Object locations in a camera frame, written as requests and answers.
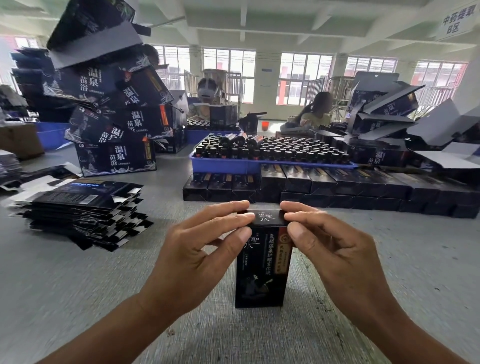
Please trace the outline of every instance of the barcode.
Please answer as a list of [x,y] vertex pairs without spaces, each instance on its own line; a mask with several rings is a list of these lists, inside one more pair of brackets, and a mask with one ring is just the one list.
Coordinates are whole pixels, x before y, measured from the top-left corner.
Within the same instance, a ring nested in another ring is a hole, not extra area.
[[88,196],[87,198],[84,198],[82,201],[80,201],[79,204],[81,204],[81,205],[88,205],[90,202],[92,202],[93,200],[95,200],[97,197],[98,197],[97,194],[91,194],[91,195]]

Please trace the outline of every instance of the fingernail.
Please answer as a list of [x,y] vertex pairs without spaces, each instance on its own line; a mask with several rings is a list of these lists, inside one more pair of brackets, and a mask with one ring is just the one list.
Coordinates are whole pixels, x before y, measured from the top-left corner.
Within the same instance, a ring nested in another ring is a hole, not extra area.
[[252,230],[248,226],[245,226],[244,228],[238,229],[237,234],[240,240],[245,243],[252,236]]
[[298,222],[291,222],[288,224],[287,230],[290,237],[297,240],[305,232],[305,227]]

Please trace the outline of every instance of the yellow shirt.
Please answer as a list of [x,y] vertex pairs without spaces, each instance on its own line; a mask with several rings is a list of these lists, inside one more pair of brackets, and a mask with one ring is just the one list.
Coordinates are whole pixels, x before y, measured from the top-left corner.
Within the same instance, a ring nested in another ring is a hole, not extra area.
[[332,121],[332,117],[330,115],[324,114],[321,118],[319,118],[315,116],[312,112],[307,112],[301,116],[301,120],[311,120],[312,126],[315,129],[318,129],[320,125],[325,125],[325,126],[330,125],[330,122]]

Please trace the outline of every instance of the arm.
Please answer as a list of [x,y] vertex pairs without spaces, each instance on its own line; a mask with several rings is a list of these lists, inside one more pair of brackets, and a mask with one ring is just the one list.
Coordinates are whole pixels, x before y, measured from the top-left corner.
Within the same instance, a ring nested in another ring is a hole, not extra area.
[[418,327],[388,287],[373,238],[296,202],[280,207],[288,233],[313,263],[330,298],[394,364],[466,364]]
[[[211,205],[172,227],[141,291],[39,364],[132,363],[177,318],[198,307],[250,238],[248,201]],[[219,236],[234,231],[224,240]],[[202,248],[218,248],[208,255]]]

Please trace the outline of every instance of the woman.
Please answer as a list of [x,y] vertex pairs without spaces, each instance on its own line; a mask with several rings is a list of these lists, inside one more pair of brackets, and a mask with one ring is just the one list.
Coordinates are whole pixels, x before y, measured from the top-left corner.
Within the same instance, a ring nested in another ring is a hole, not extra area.
[[313,102],[307,105],[302,112],[293,120],[300,126],[311,125],[319,129],[321,125],[330,125],[330,112],[333,106],[333,97],[330,92],[319,92]]

